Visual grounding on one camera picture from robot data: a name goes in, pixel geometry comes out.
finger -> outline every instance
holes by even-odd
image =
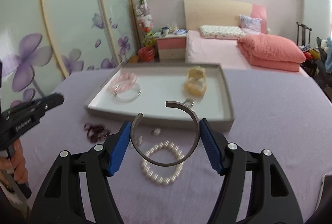
[[[15,169],[15,172],[14,172],[15,181],[19,180],[23,176],[24,170],[25,170],[25,158],[22,159],[22,161],[19,163],[19,165]]]
[[[0,169],[9,170],[12,168],[12,164],[9,159],[0,158]]]
[[[15,151],[17,151],[20,146],[21,146],[20,139],[17,139],[16,141],[13,142],[13,147],[14,147]]]
[[[28,180],[29,180],[28,171],[25,169],[23,176],[17,181],[17,183],[24,184],[28,182]]]
[[[15,152],[15,154],[10,159],[13,168],[15,169],[22,161],[23,159],[23,148],[20,146],[18,150]]]

sliding wardrobe door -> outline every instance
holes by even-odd
[[[132,24],[129,0],[104,0],[107,15],[112,20],[112,36],[121,61],[135,55],[137,45],[135,29]]]
[[[68,74],[114,68],[112,43],[98,0],[43,0],[52,41]]]
[[[50,94],[61,83],[39,0],[0,0],[1,108]]]

stuffed toy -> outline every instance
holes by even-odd
[[[328,41],[327,40],[322,40],[322,43],[321,43],[320,46],[324,50],[325,53],[329,52],[329,47],[328,47]]]

blue gripper pad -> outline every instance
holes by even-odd
[[[110,154],[110,165],[107,169],[110,175],[114,175],[120,169],[123,157],[125,156],[129,140],[130,140],[130,128],[132,126],[131,122],[128,122],[124,127],[120,137],[115,144],[112,153]]]
[[[223,167],[221,164],[221,153],[215,144],[215,140],[212,137],[206,124],[203,120],[200,121],[200,138],[203,142],[206,154],[210,160],[211,166],[218,174],[221,174]]]

small ring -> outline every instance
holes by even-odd
[[[198,142],[200,141],[200,121],[197,117],[197,114],[191,108],[189,108],[187,105],[184,105],[183,103],[177,102],[177,101],[167,101],[166,107],[176,108],[176,109],[186,112],[191,117],[191,119],[194,121],[194,124],[195,124],[196,134],[195,134],[194,144],[183,159],[180,159],[180,160],[172,162],[172,163],[161,163],[161,162],[157,162],[157,161],[154,161],[154,160],[148,158],[144,153],[142,153],[142,151],[138,148],[138,146],[136,145],[135,140],[134,140],[134,132],[136,130],[136,127],[144,118],[144,115],[142,113],[139,113],[135,117],[135,119],[132,122],[132,126],[130,128],[130,140],[132,141],[132,145],[134,146],[137,153],[140,154],[140,156],[142,158],[144,158],[146,161],[148,161],[154,165],[160,166],[160,167],[172,167],[172,166],[175,166],[175,165],[178,165],[178,164],[184,162],[192,155],[192,153],[195,151],[195,149],[198,145]]]
[[[135,83],[131,89],[134,89],[137,91],[137,95],[134,96],[133,98],[131,99],[122,99],[122,98],[119,98],[119,94],[120,93],[117,93],[117,89],[119,88],[120,85],[118,85],[115,90],[114,90],[114,98],[119,101],[119,102],[132,102],[134,101],[135,99],[137,99],[139,97],[139,95],[141,94],[141,87],[139,86],[139,84]]]
[[[184,102],[183,102],[183,104],[184,105],[187,105],[187,106],[189,106],[190,108],[192,108],[193,106],[194,106],[194,101],[192,100],[192,99],[186,99]]]

